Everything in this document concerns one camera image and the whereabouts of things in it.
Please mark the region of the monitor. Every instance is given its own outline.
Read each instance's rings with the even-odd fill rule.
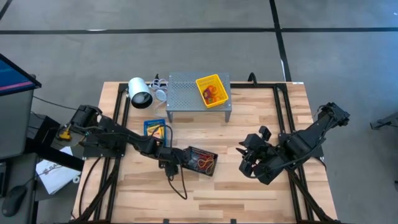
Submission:
[[[0,54],[0,96],[42,86],[34,77]]]

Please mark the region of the yellow basket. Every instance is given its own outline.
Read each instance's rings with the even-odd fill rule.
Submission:
[[[207,77],[199,78],[196,80],[199,89],[200,96],[205,103],[207,108],[212,108],[218,105],[222,105],[228,100],[228,94],[226,94],[223,83],[221,82],[217,74],[209,75]],[[214,103],[207,103],[203,92],[210,86],[213,85],[216,88],[216,93],[213,95],[216,98]]]

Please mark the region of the wooden tabletop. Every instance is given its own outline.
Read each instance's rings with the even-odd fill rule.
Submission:
[[[99,107],[106,116],[113,115],[118,85],[119,82],[104,83]],[[313,122],[305,87],[294,83],[287,83],[287,86],[296,129],[305,129]],[[295,223],[285,171],[271,184],[264,185],[257,179],[243,176],[238,169],[242,157],[235,147],[239,147],[238,142],[243,141],[247,134],[258,133],[261,125],[271,130],[270,143],[277,144],[279,125],[272,89],[233,88],[232,102],[233,110],[228,123],[224,121],[224,113],[175,113],[173,123],[168,123],[174,131],[174,147],[183,149],[194,146],[219,155],[213,177],[184,170],[188,200],[181,199],[170,188],[165,172],[158,168],[156,160],[146,158],[128,146],[121,160],[112,222],[160,223],[168,218],[171,223],[226,223],[235,218],[238,223]],[[282,94],[280,102],[288,130]],[[158,113],[160,111],[164,112],[164,108],[161,107]],[[119,123],[122,113],[123,109],[120,110]],[[143,123],[147,119],[156,119],[153,107],[139,110],[131,106],[127,128],[143,134]],[[78,215],[83,182],[95,160],[88,159],[85,162],[73,209],[74,216]],[[103,161],[99,161],[88,180],[83,210],[98,192]],[[304,169],[314,199],[326,214],[337,218],[325,168],[318,161],[310,159],[304,164]],[[182,193],[181,175],[175,176],[172,183]],[[306,218],[300,193],[298,197],[302,216]],[[107,202],[108,195],[103,202],[102,218]]]

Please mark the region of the metal bracket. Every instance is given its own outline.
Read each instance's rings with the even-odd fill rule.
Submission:
[[[276,83],[276,87],[280,89],[283,93],[287,93],[286,83]]]
[[[251,81],[253,81],[254,86],[257,86],[257,78],[253,72],[250,73],[249,78],[248,78],[248,82],[251,82]]]

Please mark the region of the metal table leg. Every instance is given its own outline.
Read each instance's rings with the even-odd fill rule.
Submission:
[[[167,112],[167,117],[169,118],[169,122],[173,123],[173,112],[169,112],[169,111],[166,111],[166,112]]]
[[[229,121],[229,118],[231,117],[231,112],[232,111],[225,111],[225,122]]]

